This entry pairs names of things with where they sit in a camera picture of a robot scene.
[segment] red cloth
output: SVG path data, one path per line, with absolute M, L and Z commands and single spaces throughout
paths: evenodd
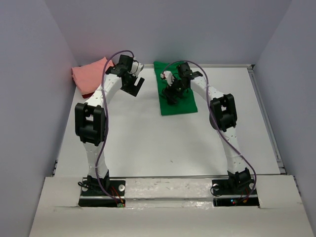
M 82 67 L 73 67 L 73 79 L 80 90 L 84 98 L 88 98 L 101 84 L 101 77 L 105 63 L 107 62 L 106 57 L 103 59 L 84 65 Z M 113 62 L 110 61 L 108 67 L 113 66 Z

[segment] green towel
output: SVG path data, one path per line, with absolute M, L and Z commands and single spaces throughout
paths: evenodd
M 175 63 L 171 65 L 167 70 L 171 71 L 173 74 L 178 73 L 176 67 L 181 64 Z M 179 114 L 190 114 L 196 113 L 198 111 L 196 102 L 194 100 L 193 91 L 188 89 L 184 92 L 183 98 L 178 98 L 178 103 L 176 105 L 169 105 L 167 103 L 166 97 L 162 94 L 162 90 L 168 85 L 167 81 L 160 79 L 160 74 L 162 70 L 168 65 L 168 63 L 154 62 L 154 69 L 158 84 L 158 94 L 160 103 L 161 115 L 179 115 Z

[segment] gray wall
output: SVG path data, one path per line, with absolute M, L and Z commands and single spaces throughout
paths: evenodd
M 316 234 L 316 1 L 293 0 L 255 74 L 276 141 Z
M 127 48 L 147 64 L 255 63 L 290 0 L 45 0 L 78 63 Z
M 26 237 L 67 122 L 76 62 L 42 0 L 0 2 L 0 236 Z

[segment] white tabletop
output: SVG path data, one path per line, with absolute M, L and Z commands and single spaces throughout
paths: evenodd
M 235 97 L 241 152 L 258 174 L 279 169 L 246 68 L 205 68 L 210 83 Z M 208 120 L 206 102 L 195 93 L 198 113 L 161 116 L 156 76 L 144 69 L 135 98 L 119 91 L 109 104 L 106 164 L 112 177 L 226 175 L 222 143 Z M 85 149 L 75 135 L 74 109 L 83 103 L 75 91 L 55 176 L 86 176 Z
M 30 237 L 313 236 L 292 176 L 259 175 L 260 208 L 213 207 L 212 200 L 204 199 L 211 197 L 211 181 L 201 178 L 127 179 L 126 208 L 79 207 L 81 179 L 46 178 Z M 157 188 L 169 191 L 169 198 L 159 199 L 164 196 Z M 201 201 L 184 200 L 192 190 Z

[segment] white robotic arm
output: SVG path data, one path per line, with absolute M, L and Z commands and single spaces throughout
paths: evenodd
M 138 84 L 134 84 L 143 68 L 144 65 L 135 59 L 121 55 L 118 64 L 109 67 L 106 71 L 107 75 L 103 85 L 106 103 L 109 104 L 120 89 L 136 96 L 144 79 L 140 78 Z M 89 164 L 87 179 L 90 185 L 98 186 L 95 164 L 105 142 L 106 119 L 102 86 L 100 85 L 84 104 L 78 103 L 75 107 L 76 135 L 80 137 L 87 153 Z M 104 152 L 99 158 L 97 168 L 101 183 L 107 189 L 109 170 L 105 164 Z
M 205 101 L 210 104 L 210 109 L 215 116 L 216 124 L 213 119 L 210 119 L 211 125 L 214 129 L 219 129 L 218 132 L 222 141 L 227 165 L 229 178 L 222 182 L 221 189 L 235 192 L 236 190 L 244 190 L 252 179 L 246 162 L 242 159 L 228 143 L 239 150 L 239 145 L 236 136 L 236 120 L 237 113 L 235 108 L 234 97 L 231 94 L 224 95 L 216 88 L 207 85 L 205 79 L 200 72 L 192 72 L 188 63 L 182 63 L 177 66 L 177 79 L 172 72 L 165 71 L 160 77 L 167 81 L 168 86 L 162 91 L 167 98 L 169 104 L 176 104 L 178 99 L 181 99 L 184 91 L 188 88 L 197 92 Z
M 204 78 L 199 77 L 194 80 L 191 80 L 191 89 L 198 93 L 204 100 L 206 100 L 206 81 Z M 221 98 L 224 94 L 218 91 L 216 88 L 209 86 L 208 88 L 209 98 L 213 100 L 214 98 Z M 226 132 L 221 131 L 225 136 L 226 140 L 229 141 L 237 150 L 239 150 L 239 145 L 237 141 L 236 128 L 230 127 L 227 128 Z M 242 172 L 247 167 L 243 159 L 223 140 L 220 136 L 226 159 L 227 159 L 227 170 L 235 174 L 236 172 Z

